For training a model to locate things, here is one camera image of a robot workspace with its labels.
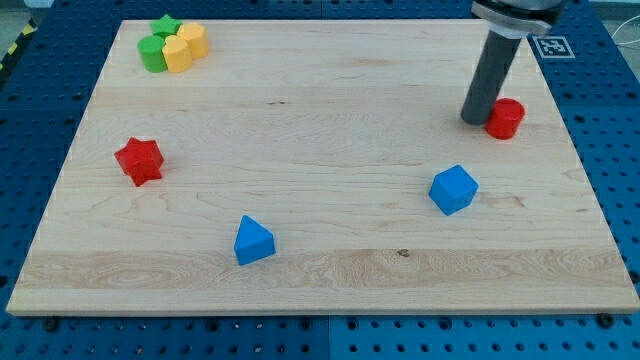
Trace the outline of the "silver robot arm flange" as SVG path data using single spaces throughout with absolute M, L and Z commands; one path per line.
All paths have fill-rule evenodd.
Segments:
M 471 13 L 507 39 L 544 37 L 558 23 L 568 0 L 474 0 Z

